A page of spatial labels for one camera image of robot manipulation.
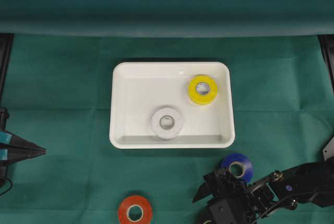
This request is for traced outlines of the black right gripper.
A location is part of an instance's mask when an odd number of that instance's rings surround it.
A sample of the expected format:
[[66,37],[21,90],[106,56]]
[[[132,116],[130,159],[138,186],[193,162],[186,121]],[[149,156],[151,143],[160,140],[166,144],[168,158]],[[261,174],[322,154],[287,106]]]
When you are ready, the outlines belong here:
[[269,186],[264,184],[249,192],[249,185],[226,169],[215,170],[203,178],[193,203],[210,195],[212,198],[200,213],[201,223],[256,223],[257,217],[274,203]]

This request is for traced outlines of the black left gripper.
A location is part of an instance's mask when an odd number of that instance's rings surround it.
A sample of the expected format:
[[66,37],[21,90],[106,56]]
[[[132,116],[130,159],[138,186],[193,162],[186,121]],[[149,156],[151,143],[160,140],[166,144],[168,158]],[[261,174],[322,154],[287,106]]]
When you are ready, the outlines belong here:
[[8,110],[1,107],[1,149],[26,149],[43,152],[28,152],[28,153],[10,153],[1,155],[1,185],[5,184],[5,177],[7,174],[7,166],[20,162],[26,159],[36,158],[46,154],[46,149],[38,146],[33,142],[29,142],[11,132],[5,132],[6,122],[9,118]]

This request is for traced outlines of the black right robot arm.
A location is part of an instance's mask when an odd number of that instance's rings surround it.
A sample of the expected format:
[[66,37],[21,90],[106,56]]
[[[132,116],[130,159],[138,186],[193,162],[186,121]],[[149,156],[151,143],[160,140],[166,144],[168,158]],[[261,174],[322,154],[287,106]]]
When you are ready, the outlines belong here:
[[256,223],[274,211],[295,210],[298,204],[333,206],[333,158],[276,170],[247,184],[228,168],[204,176],[193,202],[211,195],[196,223]]

